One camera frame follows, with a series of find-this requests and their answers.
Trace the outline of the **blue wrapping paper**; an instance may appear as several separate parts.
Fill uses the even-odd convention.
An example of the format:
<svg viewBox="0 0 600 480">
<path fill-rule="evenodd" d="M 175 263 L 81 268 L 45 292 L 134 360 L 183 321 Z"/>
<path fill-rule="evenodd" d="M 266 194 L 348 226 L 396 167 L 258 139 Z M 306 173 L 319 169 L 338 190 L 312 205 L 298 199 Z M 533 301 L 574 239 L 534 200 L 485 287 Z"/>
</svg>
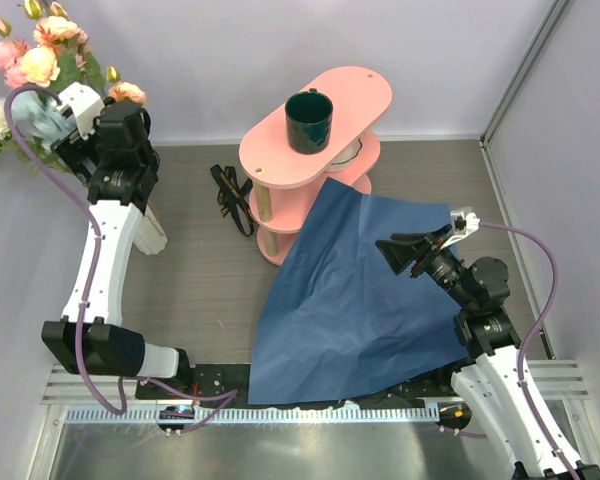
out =
<svg viewBox="0 0 600 480">
<path fill-rule="evenodd" d="M 261 313 L 249 403 L 353 399 L 465 358 L 458 304 L 428 276 L 393 273 L 377 248 L 449 219 L 445 204 L 325 182 Z"/>
</svg>

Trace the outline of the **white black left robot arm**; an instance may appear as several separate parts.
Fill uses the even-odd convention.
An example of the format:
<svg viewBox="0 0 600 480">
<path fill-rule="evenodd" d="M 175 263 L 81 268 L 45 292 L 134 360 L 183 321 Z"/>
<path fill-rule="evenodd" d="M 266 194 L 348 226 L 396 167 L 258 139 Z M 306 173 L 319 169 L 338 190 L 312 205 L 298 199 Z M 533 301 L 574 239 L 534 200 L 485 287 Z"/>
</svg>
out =
<svg viewBox="0 0 600 480">
<path fill-rule="evenodd" d="M 89 231 L 78 277 L 62 315 L 41 339 L 70 374 L 155 378 L 185 397 L 193 371 L 182 349 L 158 347 L 122 325 L 122 290 L 134 238 L 158 181 L 159 157 L 140 105 L 107 101 L 89 144 L 98 166 L 87 183 Z"/>
</svg>

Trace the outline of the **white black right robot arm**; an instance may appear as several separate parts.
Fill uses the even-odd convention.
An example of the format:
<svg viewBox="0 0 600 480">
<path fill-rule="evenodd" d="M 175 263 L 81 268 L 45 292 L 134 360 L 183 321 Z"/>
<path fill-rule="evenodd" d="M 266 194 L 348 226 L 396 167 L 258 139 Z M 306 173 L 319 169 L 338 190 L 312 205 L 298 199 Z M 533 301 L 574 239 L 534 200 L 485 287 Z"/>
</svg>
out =
<svg viewBox="0 0 600 480">
<path fill-rule="evenodd" d="M 481 225 L 474 214 L 454 214 L 438 230 L 394 233 L 375 243 L 394 274 L 426 274 L 460 307 L 455 331 L 468 358 L 436 365 L 433 386 L 462 398 L 511 478 L 600 479 L 600 467 L 582 460 L 528 371 L 529 340 L 519 337 L 504 307 L 510 295 L 506 264 L 481 257 L 465 265 L 451 250 Z"/>
</svg>

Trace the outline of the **black ribbon gold lettering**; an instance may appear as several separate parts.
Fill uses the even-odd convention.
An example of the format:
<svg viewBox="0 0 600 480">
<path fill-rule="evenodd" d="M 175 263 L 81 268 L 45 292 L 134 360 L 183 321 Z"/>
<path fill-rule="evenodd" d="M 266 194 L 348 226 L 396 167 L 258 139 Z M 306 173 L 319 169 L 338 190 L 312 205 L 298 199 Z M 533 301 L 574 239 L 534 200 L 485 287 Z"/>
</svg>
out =
<svg viewBox="0 0 600 480">
<path fill-rule="evenodd" d="M 221 215 L 230 215 L 240 234 L 251 237 L 256 230 L 255 216 L 248 202 L 253 188 L 252 180 L 247 179 L 240 184 L 233 166 L 221 167 L 216 164 L 210 168 L 210 173 L 218 186 L 217 203 L 221 207 Z"/>
</svg>

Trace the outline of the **artificial flower bunch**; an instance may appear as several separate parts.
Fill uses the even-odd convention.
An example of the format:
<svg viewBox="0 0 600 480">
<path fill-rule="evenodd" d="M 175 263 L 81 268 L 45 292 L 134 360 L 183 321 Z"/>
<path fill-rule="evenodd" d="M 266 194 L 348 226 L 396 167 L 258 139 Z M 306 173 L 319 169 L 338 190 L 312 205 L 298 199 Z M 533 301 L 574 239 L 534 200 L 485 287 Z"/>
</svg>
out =
<svg viewBox="0 0 600 480">
<path fill-rule="evenodd" d="M 52 98 L 41 99 L 33 91 L 19 94 L 12 102 L 11 113 L 21 134 L 39 143 L 47 152 L 54 142 L 63 140 L 76 129 L 74 119 L 64 118 Z"/>
</svg>

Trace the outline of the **peach rose stem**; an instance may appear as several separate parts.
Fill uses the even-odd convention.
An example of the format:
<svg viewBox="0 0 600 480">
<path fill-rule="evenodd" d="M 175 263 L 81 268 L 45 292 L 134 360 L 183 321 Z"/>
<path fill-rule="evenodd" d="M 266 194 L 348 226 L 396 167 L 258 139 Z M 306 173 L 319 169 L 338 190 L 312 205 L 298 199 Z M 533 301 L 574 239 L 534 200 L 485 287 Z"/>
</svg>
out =
<svg viewBox="0 0 600 480">
<path fill-rule="evenodd" d="M 141 106 L 146 104 L 146 93 L 137 85 L 122 81 L 121 75 L 115 67 L 107 67 L 106 79 L 110 83 L 110 87 L 108 89 L 109 97 L 116 101 L 130 100 Z"/>
<path fill-rule="evenodd" d="M 81 73 L 79 46 L 84 40 L 82 29 L 71 21 L 62 5 L 53 2 L 46 13 L 40 1 L 22 3 L 27 17 L 36 21 L 33 31 L 35 47 L 20 61 L 21 72 L 30 83 L 42 87 L 68 84 Z"/>
</svg>

